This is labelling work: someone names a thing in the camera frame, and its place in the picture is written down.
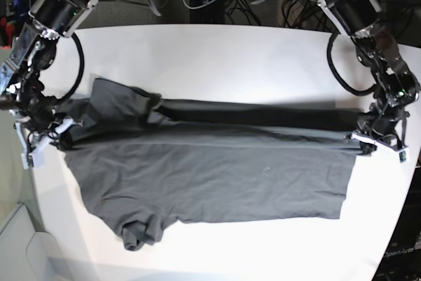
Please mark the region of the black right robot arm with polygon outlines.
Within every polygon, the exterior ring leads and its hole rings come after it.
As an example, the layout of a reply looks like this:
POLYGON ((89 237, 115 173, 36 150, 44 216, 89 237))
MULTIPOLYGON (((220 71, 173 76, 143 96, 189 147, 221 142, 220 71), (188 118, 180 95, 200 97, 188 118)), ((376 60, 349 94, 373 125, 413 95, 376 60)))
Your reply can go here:
POLYGON ((84 51, 75 31, 98 4, 105 2, 36 0, 1 65, 1 110, 14 118, 26 170, 43 164, 43 151, 48 145, 60 150, 70 147, 69 129, 83 124, 81 115, 72 117, 67 113, 85 70, 84 51), (40 74, 53 64, 59 40, 68 38, 75 43, 79 57, 75 82, 62 97, 44 95, 40 74))

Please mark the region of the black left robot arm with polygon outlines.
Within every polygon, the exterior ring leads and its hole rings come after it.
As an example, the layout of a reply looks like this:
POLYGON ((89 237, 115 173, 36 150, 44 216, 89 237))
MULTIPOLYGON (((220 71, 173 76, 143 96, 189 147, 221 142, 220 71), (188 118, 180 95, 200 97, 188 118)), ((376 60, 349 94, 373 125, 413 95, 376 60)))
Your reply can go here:
POLYGON ((315 0, 335 26, 326 56, 328 66, 338 83, 349 93, 376 100, 367 113, 352 113, 355 130, 345 138, 360 142, 367 155, 377 149, 396 154, 401 162, 408 159, 405 136, 397 136, 395 127, 407 128, 407 105, 418 100, 420 84, 403 60, 397 42, 380 21, 380 5, 376 0, 315 0), (332 60, 333 44, 338 35, 348 36, 355 45, 357 57, 370 68, 375 84, 359 91, 339 75, 332 60))

